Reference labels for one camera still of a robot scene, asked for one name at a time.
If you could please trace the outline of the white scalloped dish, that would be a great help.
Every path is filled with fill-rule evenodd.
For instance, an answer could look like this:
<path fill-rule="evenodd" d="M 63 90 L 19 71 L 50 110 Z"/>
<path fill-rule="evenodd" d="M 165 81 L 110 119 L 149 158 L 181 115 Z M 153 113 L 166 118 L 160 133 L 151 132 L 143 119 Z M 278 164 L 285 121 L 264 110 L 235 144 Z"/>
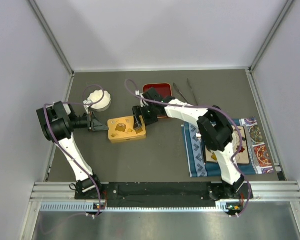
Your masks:
<path fill-rule="evenodd" d="M 93 101 L 92 110 L 96 112 L 104 112 L 106 111 L 112 102 L 112 97 L 108 91 L 95 90 L 92 92 L 87 100 Z"/>

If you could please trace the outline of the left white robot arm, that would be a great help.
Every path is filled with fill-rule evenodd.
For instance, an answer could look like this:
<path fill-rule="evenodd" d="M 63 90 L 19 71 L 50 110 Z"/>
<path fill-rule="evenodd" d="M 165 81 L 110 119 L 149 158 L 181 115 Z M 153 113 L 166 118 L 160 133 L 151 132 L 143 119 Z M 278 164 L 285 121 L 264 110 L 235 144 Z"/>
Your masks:
<path fill-rule="evenodd" d="M 74 131 L 87 129 L 90 132 L 103 132 L 108 131 L 109 128 L 101 123 L 93 112 L 78 116 L 72 105 L 61 101 L 45 104 L 36 113 L 45 138 L 61 150 L 74 172 L 75 198 L 100 199 L 104 187 L 93 169 L 84 160 L 75 142 Z"/>

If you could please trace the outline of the metal tongs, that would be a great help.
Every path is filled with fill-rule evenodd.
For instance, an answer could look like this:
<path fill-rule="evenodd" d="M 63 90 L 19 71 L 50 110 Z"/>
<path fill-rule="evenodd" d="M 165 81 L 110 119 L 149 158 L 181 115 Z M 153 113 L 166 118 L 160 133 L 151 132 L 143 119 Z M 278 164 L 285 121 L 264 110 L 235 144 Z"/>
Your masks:
<path fill-rule="evenodd" d="M 176 82 L 174 82 L 172 86 L 176 94 L 180 96 L 186 103 L 193 104 L 195 106 L 199 105 L 193 84 L 189 78 L 186 79 L 186 83 L 182 86 Z"/>

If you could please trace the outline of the gold cookie tin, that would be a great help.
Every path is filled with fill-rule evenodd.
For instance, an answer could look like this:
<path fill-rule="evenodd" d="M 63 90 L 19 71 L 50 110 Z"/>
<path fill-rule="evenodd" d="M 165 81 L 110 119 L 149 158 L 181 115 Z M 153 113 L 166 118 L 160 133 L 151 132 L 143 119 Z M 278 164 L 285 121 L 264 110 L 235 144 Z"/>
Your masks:
<path fill-rule="evenodd" d="M 112 144 L 143 140 L 146 137 L 147 137 L 146 134 L 138 135 L 138 134 L 125 133 L 124 135 L 119 135 L 117 133 L 110 133 L 108 135 L 108 139 Z"/>

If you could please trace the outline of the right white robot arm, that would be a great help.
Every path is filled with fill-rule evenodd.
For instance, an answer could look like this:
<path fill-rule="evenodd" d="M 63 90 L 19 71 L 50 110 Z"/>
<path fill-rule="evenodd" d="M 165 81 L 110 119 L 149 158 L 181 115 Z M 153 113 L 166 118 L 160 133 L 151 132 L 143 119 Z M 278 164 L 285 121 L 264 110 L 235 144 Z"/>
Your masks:
<path fill-rule="evenodd" d="M 242 149 L 242 134 L 238 133 L 239 145 L 235 148 L 233 137 L 238 127 L 223 111 L 216 106 L 193 106 L 173 96 L 162 97 L 153 87 L 143 93 L 136 90 L 134 96 L 140 99 L 140 105 L 132 108 L 135 129 L 141 127 L 140 118 L 148 126 L 158 122 L 158 116 L 193 125 L 198 129 L 205 147 L 217 157 L 224 194 L 235 198 L 241 193 L 245 177 L 238 167 L 236 156 Z"/>

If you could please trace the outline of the silver tin lid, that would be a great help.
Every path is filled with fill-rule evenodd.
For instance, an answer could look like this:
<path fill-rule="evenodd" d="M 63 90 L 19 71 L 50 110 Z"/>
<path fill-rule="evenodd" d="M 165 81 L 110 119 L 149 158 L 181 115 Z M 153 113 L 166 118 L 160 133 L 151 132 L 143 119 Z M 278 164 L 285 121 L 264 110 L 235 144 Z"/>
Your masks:
<path fill-rule="evenodd" d="M 109 119 L 107 121 L 108 135 L 109 134 L 147 135 L 146 126 L 144 124 L 142 116 L 140 118 L 142 121 L 142 127 L 137 130 L 134 130 L 133 116 L 125 116 L 125 117 Z"/>

